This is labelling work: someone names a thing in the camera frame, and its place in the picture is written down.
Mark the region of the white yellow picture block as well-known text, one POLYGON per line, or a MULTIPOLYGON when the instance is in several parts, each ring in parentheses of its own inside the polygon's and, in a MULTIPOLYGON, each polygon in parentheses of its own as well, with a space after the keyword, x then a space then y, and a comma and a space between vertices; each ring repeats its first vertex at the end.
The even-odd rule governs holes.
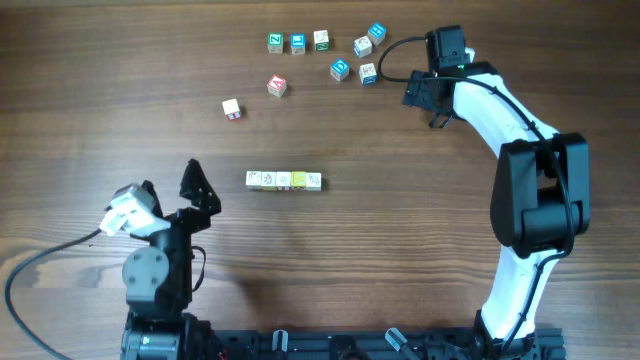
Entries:
POLYGON ((322 175, 317 172, 307 172, 305 188, 307 191, 321 191, 322 175))

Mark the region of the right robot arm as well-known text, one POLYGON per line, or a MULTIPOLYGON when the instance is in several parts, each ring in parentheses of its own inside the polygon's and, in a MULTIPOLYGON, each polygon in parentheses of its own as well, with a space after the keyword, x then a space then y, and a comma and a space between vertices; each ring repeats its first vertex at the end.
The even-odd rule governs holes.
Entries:
POLYGON ((478 315, 483 354, 499 359, 530 353, 546 282, 590 223, 588 144, 528 111, 492 65, 474 61, 460 26, 421 39, 429 70, 411 74, 404 104, 466 121, 498 159, 490 220, 500 258, 478 315))

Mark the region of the white red green block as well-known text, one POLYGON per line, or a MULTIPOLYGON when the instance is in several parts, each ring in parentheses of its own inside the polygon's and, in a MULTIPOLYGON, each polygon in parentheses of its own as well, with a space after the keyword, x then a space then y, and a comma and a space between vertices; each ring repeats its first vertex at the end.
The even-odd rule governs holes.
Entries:
POLYGON ((290 191, 292 183, 292 173, 288 171, 278 171, 276 173, 276 189, 278 191, 290 191))

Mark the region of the yellow W letter block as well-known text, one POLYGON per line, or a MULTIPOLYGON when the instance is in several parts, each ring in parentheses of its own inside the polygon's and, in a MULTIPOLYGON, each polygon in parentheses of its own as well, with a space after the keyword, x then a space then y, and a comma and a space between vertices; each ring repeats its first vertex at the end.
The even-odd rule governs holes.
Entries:
POLYGON ((306 190, 307 175, 305 171, 293 171, 291 173, 291 188, 293 191, 306 190))

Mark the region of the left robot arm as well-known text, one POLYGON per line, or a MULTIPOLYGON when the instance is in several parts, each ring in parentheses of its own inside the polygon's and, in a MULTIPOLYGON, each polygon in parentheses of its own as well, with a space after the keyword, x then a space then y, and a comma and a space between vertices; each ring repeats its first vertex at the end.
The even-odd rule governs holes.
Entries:
POLYGON ((122 277, 129 312, 121 342, 122 359, 226 359, 227 350, 211 323, 187 313, 200 280, 192 280, 193 234, 211 226, 221 202, 200 163, 187 163, 179 195, 187 208, 164 216, 159 205, 151 215, 157 230, 136 230, 135 239, 148 243, 126 259, 122 277))

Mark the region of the ladybug picture block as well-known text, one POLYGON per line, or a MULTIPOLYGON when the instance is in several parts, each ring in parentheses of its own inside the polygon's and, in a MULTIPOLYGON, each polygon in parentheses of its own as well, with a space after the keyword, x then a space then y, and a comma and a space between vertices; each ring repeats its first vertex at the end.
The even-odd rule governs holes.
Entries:
POLYGON ((261 190, 276 191, 277 190, 277 173, 275 171, 261 172, 261 190))

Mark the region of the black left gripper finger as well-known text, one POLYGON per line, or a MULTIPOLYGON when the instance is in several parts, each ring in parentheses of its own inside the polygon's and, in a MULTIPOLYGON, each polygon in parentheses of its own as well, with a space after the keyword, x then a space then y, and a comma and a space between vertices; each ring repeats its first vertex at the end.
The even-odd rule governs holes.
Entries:
POLYGON ((191 205, 208 216, 219 214, 221 201, 209 184, 200 163, 190 159, 180 183, 179 196, 190 201, 191 205))
POLYGON ((157 196, 157 193, 154 189, 154 185, 151 181, 149 180, 144 180, 141 187, 152 197, 153 201, 152 201, 152 207, 151 207, 151 212, 155 217, 158 218, 163 218, 163 211, 157 196))

